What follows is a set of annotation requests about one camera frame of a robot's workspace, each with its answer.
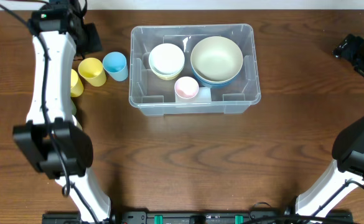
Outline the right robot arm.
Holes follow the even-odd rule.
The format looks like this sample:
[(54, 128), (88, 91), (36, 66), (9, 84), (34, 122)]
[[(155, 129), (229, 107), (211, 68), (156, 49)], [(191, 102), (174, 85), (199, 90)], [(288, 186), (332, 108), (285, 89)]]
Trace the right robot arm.
[[(364, 78), (364, 39), (349, 34), (333, 55), (350, 62)], [(341, 131), (332, 148), (332, 162), (317, 181), (278, 220), (286, 223), (346, 223), (329, 212), (357, 187), (364, 190), (364, 116)]]

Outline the yellow small bowl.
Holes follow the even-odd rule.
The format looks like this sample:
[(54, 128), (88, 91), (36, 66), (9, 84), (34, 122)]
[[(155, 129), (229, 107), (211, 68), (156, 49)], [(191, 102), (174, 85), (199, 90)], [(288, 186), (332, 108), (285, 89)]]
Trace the yellow small bowl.
[(164, 75), (164, 74), (161, 74), (161, 73), (155, 73), (155, 75), (157, 77), (159, 77), (160, 79), (162, 80), (173, 80), (175, 78), (177, 78), (179, 76), (180, 73), (173, 73), (173, 74), (170, 74), (170, 75)]

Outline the pink plastic cup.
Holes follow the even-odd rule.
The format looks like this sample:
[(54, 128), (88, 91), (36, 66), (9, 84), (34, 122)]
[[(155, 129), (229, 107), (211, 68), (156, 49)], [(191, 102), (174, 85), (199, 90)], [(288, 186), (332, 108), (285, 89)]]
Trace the pink plastic cup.
[(181, 77), (175, 82), (174, 91), (176, 97), (183, 100), (189, 100), (198, 95), (199, 84), (192, 77)]

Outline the yellow plastic cup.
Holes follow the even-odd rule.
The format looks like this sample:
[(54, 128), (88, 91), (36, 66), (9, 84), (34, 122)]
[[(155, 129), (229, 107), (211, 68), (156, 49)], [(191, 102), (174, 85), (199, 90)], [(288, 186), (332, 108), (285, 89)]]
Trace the yellow plastic cup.
[(97, 58), (85, 58), (78, 66), (79, 74), (91, 85), (99, 87), (105, 84), (106, 74), (103, 64)]
[(79, 97), (84, 91), (82, 81), (78, 73), (71, 69), (71, 80), (70, 80), (70, 93), (71, 97)]

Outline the mint green plastic cup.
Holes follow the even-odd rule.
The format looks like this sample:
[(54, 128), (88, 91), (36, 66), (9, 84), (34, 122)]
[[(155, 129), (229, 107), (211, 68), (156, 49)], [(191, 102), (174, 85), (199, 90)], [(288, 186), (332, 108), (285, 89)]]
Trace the mint green plastic cup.
[(75, 104), (74, 104), (74, 102), (73, 102), (73, 100), (71, 100), (71, 103), (72, 103), (72, 115), (76, 115), (76, 113), (77, 113), (77, 108), (76, 108), (76, 106), (75, 106)]

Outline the large beige bowl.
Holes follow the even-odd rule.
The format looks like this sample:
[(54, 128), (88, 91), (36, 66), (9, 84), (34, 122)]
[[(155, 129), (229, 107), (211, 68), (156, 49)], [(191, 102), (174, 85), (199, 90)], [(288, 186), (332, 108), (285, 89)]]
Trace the large beige bowl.
[(239, 46), (222, 36), (202, 39), (190, 54), (194, 74), (212, 85), (230, 82), (239, 74), (243, 62), (244, 56)]

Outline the cream white plastic cup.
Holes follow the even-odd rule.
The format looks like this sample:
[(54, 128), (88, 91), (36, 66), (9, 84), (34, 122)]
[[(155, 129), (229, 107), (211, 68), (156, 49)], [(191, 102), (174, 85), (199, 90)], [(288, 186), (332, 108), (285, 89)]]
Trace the cream white plastic cup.
[(78, 129), (83, 130), (83, 128), (82, 128), (82, 126), (81, 126), (81, 124), (78, 122), (78, 120), (76, 119), (76, 117), (73, 115), (73, 116), (72, 116), (72, 118), (73, 118), (73, 123), (74, 123), (74, 125), (75, 125)]

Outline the white small bowl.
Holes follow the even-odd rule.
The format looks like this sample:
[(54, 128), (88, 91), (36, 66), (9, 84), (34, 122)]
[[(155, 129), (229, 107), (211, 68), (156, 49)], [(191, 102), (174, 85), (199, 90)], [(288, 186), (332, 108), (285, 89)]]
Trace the white small bowl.
[(184, 65), (185, 56), (183, 51), (176, 45), (164, 43), (157, 45), (149, 54), (150, 63), (181, 63)]

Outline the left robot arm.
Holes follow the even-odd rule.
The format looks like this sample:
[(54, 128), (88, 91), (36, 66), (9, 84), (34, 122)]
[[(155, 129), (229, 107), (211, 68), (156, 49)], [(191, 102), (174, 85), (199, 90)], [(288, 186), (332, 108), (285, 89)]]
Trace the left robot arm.
[(73, 114), (70, 93), (75, 56), (101, 50), (95, 25), (83, 21), (86, 11), (78, 1), (49, 1), (32, 12), (27, 26), (35, 52), (33, 98), (13, 139), (35, 171), (72, 198), (81, 223), (109, 223), (111, 200), (91, 168), (93, 145)]

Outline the light blue plastic cup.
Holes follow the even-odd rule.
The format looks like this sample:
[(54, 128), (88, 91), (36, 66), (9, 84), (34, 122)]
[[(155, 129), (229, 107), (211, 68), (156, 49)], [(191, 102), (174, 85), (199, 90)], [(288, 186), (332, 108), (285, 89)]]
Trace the light blue plastic cup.
[(117, 82), (122, 82), (128, 77), (127, 60), (120, 52), (108, 53), (103, 59), (103, 68)]

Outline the dark blue bowl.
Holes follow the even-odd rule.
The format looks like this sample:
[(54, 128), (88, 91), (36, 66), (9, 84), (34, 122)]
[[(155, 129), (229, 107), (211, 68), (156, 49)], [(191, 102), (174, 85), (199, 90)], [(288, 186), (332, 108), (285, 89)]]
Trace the dark blue bowl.
[(229, 84), (231, 84), (233, 81), (235, 81), (239, 75), (233, 77), (231, 80), (227, 81), (227, 82), (223, 82), (223, 83), (209, 83), (207, 81), (205, 81), (202, 77), (200, 77), (194, 70), (192, 70), (194, 77), (197, 79), (197, 81), (202, 84), (205, 87), (208, 88), (223, 88)]

